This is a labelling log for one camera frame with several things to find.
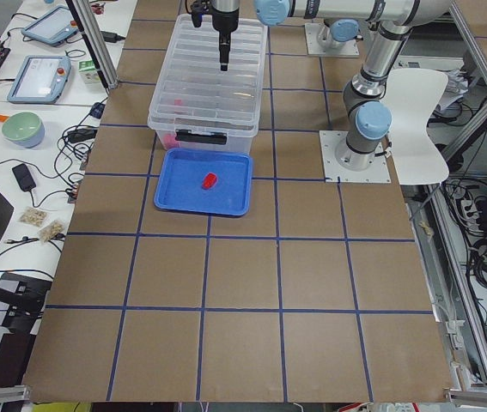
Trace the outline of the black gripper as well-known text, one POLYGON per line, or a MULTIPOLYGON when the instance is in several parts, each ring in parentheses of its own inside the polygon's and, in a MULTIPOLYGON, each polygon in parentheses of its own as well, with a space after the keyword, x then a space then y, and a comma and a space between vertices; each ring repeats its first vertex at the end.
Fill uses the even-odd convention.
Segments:
POLYGON ((213 28, 218 32, 221 71, 228 70, 231 49, 231 34, 239 24, 239 0, 212 0, 211 15, 213 28))

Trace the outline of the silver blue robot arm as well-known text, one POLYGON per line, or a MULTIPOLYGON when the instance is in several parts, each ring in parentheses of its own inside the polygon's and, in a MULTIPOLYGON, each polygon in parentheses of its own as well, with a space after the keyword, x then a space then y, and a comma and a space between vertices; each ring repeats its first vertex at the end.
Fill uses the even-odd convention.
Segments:
POLYGON ((392 114, 380 103, 396 57, 415 26, 446 13, 450 1, 255 1, 259 20, 276 26, 289 17, 350 18, 376 22, 376 35, 360 71, 344 88, 350 129, 335 149, 337 162, 352 171, 369 167, 389 131, 392 114))
MULTIPOLYGON (((254 1, 254 9, 259 21, 266 26, 275 26, 292 16, 295 1, 254 1)), ((203 15, 210 15, 212 26, 218 32, 220 70, 227 71, 231 49, 231 34, 239 25, 239 1, 196 1, 192 7, 194 27, 200 27, 203 15)), ((326 30, 320 33, 319 40, 324 44, 345 43, 358 34, 358 23, 351 19, 342 19, 325 23, 326 30)))

